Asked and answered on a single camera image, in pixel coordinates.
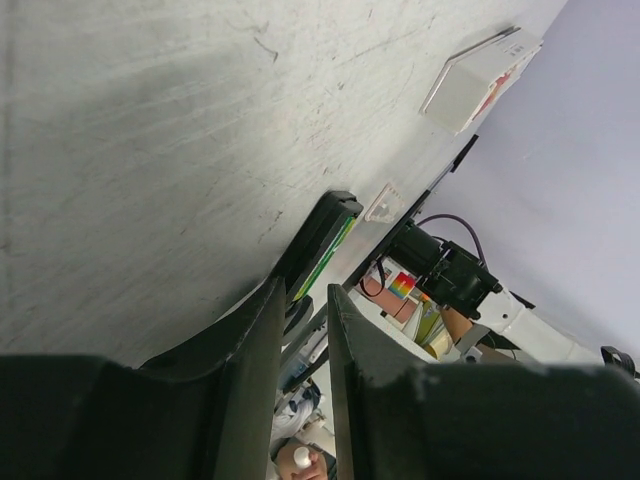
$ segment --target table surface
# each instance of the table surface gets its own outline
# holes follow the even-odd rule
[[[320,196],[410,205],[467,142],[446,59],[563,0],[0,2],[0,348],[139,365],[269,272]],[[390,228],[359,222],[313,287]]]

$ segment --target white bottle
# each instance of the white bottle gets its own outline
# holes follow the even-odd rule
[[[309,449],[307,447],[296,448],[293,452],[293,461],[296,463],[296,467],[298,467],[300,470],[309,468],[311,466]]]

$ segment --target black cable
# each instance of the black cable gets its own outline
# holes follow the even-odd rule
[[[384,267],[382,266],[382,260],[377,259],[376,260],[376,267],[378,267],[378,273],[380,274],[380,290],[375,293],[374,295],[370,294],[369,292],[367,292],[367,289],[364,288],[364,279],[360,279],[360,289],[364,292],[364,294],[367,297],[377,297],[378,295],[380,295],[385,288],[385,274],[384,274]]]
[[[476,246],[476,250],[478,251],[478,257],[480,258],[480,260],[482,260],[482,263],[484,263],[484,265],[486,267],[487,266],[487,259],[484,256],[484,250],[482,250],[482,245],[480,245],[480,239],[478,238],[478,234],[473,229],[473,227],[469,224],[469,222],[467,222],[464,218],[461,218],[461,217],[459,217],[457,215],[453,215],[451,213],[440,213],[438,215],[431,215],[430,217],[427,217],[424,220],[420,220],[418,223],[416,223],[416,226],[420,227],[420,226],[424,225],[427,222],[430,222],[432,220],[438,220],[440,218],[447,218],[449,220],[455,220],[456,222],[462,224],[462,226],[464,226],[469,231],[469,233],[471,234],[471,238],[473,238],[473,243]]]

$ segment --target hand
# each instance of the hand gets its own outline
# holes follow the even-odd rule
[[[320,455],[316,452],[309,454],[311,466],[300,473],[294,473],[291,480],[327,480],[327,471],[324,462],[320,461]]]

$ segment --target white wall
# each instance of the white wall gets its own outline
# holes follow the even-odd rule
[[[567,4],[426,213],[469,220],[492,271],[551,323],[640,357],[640,4],[614,3]]]

